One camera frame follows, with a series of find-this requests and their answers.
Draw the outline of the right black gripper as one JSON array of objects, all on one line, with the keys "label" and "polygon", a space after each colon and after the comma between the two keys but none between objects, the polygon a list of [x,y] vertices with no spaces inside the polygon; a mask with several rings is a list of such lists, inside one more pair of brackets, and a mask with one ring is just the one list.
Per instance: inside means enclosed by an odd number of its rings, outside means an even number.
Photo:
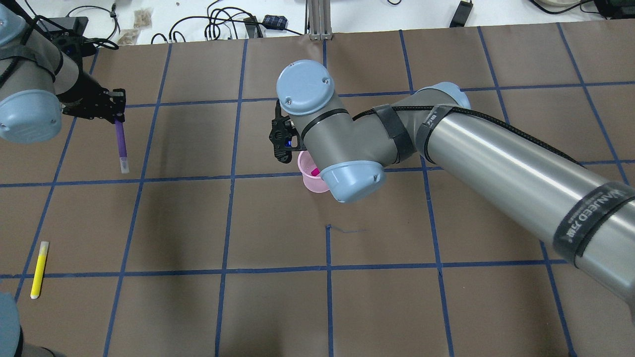
[{"label": "right black gripper", "polygon": [[271,121],[271,130],[268,140],[273,146],[273,154],[276,160],[283,164],[291,163],[292,152],[306,150],[300,134],[293,124],[290,116],[283,116],[280,100],[276,101],[274,119]]}]

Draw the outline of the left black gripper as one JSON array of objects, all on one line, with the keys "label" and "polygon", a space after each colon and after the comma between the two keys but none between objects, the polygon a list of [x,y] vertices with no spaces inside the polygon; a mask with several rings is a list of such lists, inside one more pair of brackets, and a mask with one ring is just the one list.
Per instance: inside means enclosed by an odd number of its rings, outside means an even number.
[{"label": "left black gripper", "polygon": [[111,124],[125,122],[126,91],[102,87],[91,75],[80,74],[71,88],[62,93],[62,114]]}]

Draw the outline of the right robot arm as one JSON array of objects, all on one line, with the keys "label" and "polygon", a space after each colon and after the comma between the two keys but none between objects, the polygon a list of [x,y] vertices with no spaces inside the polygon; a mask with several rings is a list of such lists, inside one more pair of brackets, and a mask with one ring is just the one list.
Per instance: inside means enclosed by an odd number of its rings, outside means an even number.
[{"label": "right robot arm", "polygon": [[453,83],[352,116],[326,67],[301,59],[281,71],[276,93],[276,159],[308,151],[336,201],[367,197],[384,184],[386,167],[420,154],[634,309],[633,187],[472,110]]}]

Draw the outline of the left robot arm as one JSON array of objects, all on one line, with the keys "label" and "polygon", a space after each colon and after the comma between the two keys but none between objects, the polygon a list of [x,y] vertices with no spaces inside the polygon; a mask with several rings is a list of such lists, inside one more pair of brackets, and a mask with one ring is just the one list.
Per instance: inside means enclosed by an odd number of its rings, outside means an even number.
[{"label": "left robot arm", "polygon": [[62,116],[105,119],[125,142],[126,93],[108,90],[54,43],[35,22],[0,7],[2,139],[32,144],[50,140],[62,128]]}]

